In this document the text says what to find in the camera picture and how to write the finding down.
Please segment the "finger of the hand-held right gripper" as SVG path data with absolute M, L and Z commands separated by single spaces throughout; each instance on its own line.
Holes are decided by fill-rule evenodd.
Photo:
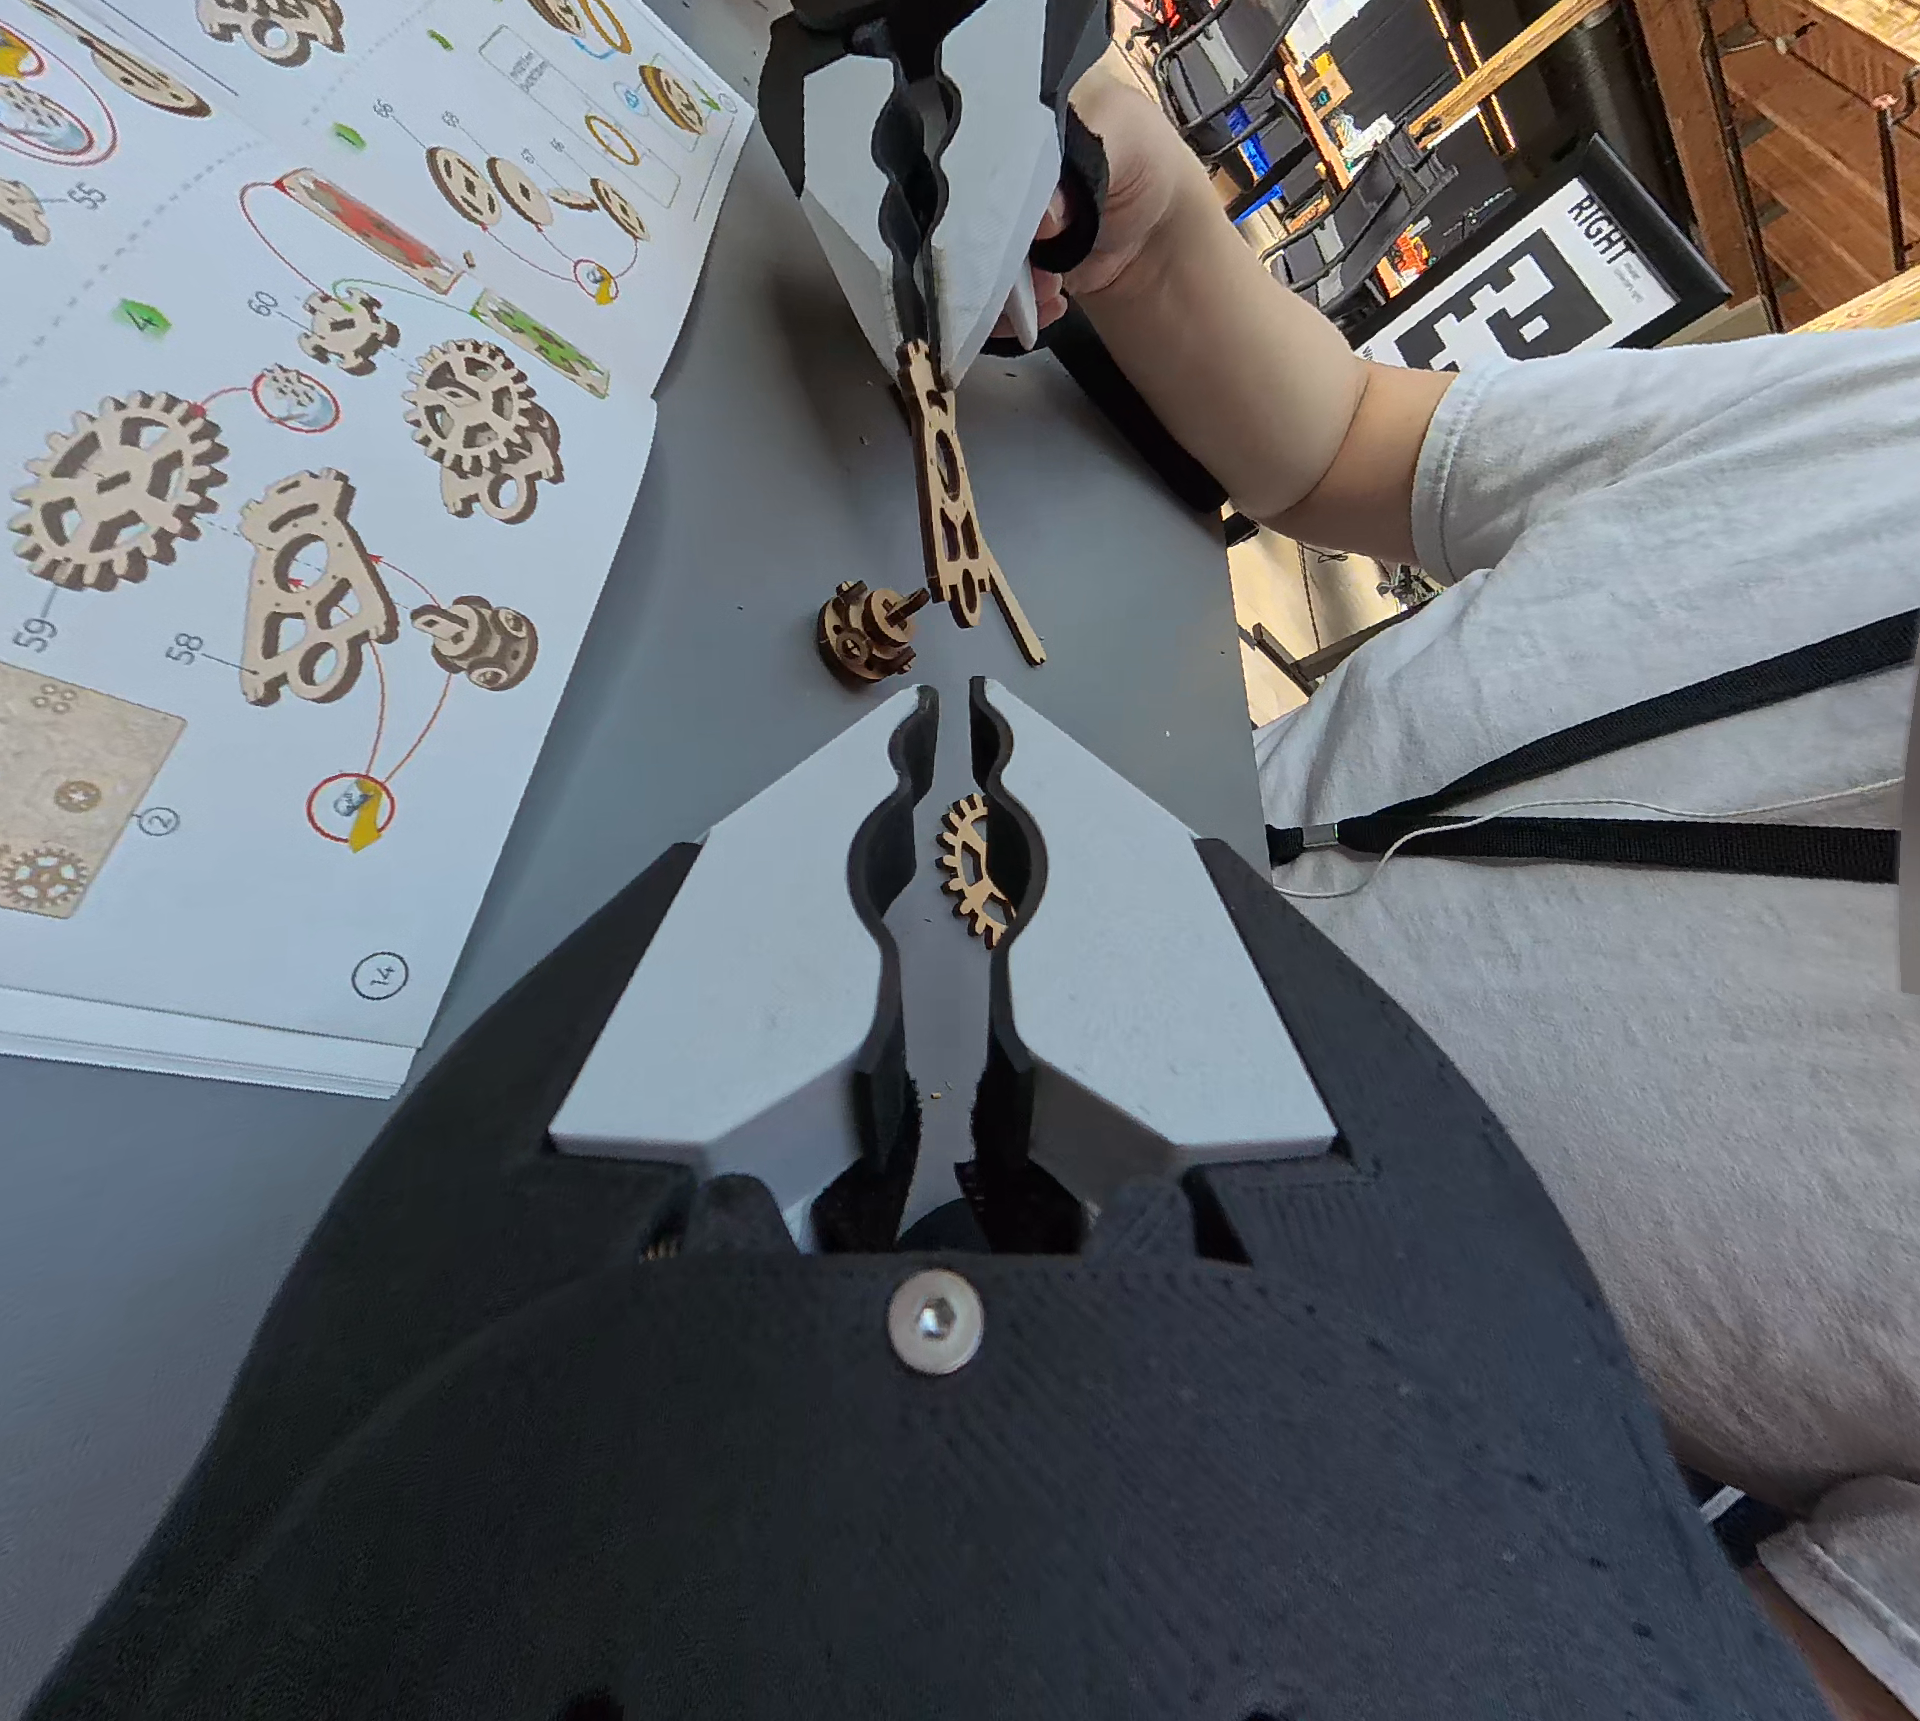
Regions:
M 848 52 L 804 86 L 804 212 L 871 346 L 927 339 L 920 240 L 906 192 L 913 115 L 887 56 Z
M 936 157 L 942 212 L 932 231 L 927 293 L 940 364 L 972 364 L 1012 298 L 1035 329 L 1028 246 L 1063 177 L 1063 129 L 1043 101 L 1046 0 L 987 0 L 940 48 L 958 101 Z

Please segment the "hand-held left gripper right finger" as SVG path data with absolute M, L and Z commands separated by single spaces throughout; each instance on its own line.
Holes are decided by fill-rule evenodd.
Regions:
M 1133 1179 L 1333 1155 L 1336 1117 L 1204 841 L 1001 681 L 972 681 L 972 769 L 1013 907 L 992 949 L 976 1187 L 1098 1216 Z

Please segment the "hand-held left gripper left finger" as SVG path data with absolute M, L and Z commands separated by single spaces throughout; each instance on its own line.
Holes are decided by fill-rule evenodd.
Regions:
M 548 1121 L 567 1155 L 758 1179 L 788 1220 L 887 1163 L 906 1083 L 894 903 L 940 748 L 932 685 L 723 814 Z

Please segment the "small wooden gear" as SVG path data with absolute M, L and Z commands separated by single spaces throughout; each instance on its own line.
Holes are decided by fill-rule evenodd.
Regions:
M 992 800 L 987 794 L 952 798 L 940 823 L 940 881 L 948 911 L 969 935 L 997 951 L 1013 927 L 1019 911 L 1001 877 L 992 873 Z

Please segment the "wooden lever part with holes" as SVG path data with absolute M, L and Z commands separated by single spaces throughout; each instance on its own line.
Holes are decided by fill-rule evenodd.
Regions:
M 940 382 L 936 355 L 927 339 L 906 339 L 896 355 L 896 386 L 906 406 L 906 430 L 916 438 L 916 487 L 920 487 L 920 549 L 927 549 L 927 583 L 958 626 L 976 626 L 987 601 L 1001 603 L 1019 658 L 1043 667 L 1043 639 L 1035 632 L 1028 613 L 1019 607 L 992 541 L 982 537 L 976 494 L 969 455 L 958 438 L 958 399 Z

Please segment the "wooden hub with axle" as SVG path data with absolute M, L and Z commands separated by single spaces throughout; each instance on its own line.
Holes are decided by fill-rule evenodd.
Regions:
M 842 581 L 817 613 L 822 660 L 855 685 L 900 681 L 916 667 L 916 613 L 932 590 L 887 590 L 863 581 Z

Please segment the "person's right forearm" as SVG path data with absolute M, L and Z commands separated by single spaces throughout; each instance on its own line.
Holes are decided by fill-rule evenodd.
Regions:
M 1211 203 L 1155 223 L 1080 309 L 1238 514 L 1308 549 L 1418 561 L 1418 470 L 1459 375 L 1353 355 Z

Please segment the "grey desk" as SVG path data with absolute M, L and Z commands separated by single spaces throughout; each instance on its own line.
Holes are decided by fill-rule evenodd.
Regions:
M 1197 833 L 1260 844 L 1225 550 L 1053 357 L 976 364 L 958 434 L 987 537 L 1043 632 L 927 623 L 940 790 L 972 790 L 969 681 L 997 676 Z M 837 581 L 920 573 L 894 386 L 744 144 L 659 375 L 652 464 L 581 667 L 495 864 L 426 1077 L 667 844 L 844 733 L 810 645 Z M 251 1341 L 391 1105 L 6 1058 L 6 1718 L 137 1559 Z

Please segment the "person's right hand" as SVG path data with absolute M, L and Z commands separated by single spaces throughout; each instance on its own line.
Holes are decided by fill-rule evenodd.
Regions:
M 1155 231 L 1189 203 L 1210 207 L 1211 188 L 1162 101 L 1143 86 L 1125 52 L 1106 52 L 1098 68 L 1070 88 L 1070 115 L 1098 144 L 1107 166 L 1098 237 L 1090 258 L 1066 276 L 1037 263 L 1037 254 L 1070 228 L 1070 192 L 1057 184 L 1028 251 L 1037 329 L 1066 316 L 1070 293 L 1106 293 Z

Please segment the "assembly instruction booklet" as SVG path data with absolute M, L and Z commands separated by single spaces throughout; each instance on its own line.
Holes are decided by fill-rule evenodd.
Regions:
M 391 1092 L 751 133 L 649 0 L 6 0 L 6 1054 Z

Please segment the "person in white shirt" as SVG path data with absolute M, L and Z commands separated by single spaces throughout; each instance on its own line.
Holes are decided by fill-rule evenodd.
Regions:
M 1254 739 L 1276 826 L 1373 814 L 1627 705 L 1918 607 L 1918 326 L 1481 364 L 1412 481 L 1442 595 Z M 1281 893 L 1543 1173 L 1688 1466 L 1918 1708 L 1920 1061 L 1903 894 L 1611 864 Z

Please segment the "framed marker sign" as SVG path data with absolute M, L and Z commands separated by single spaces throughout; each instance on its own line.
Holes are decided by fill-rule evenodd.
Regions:
M 1605 136 L 1586 136 L 1448 258 L 1353 326 L 1367 364 L 1465 375 L 1481 357 L 1650 347 L 1734 303 Z

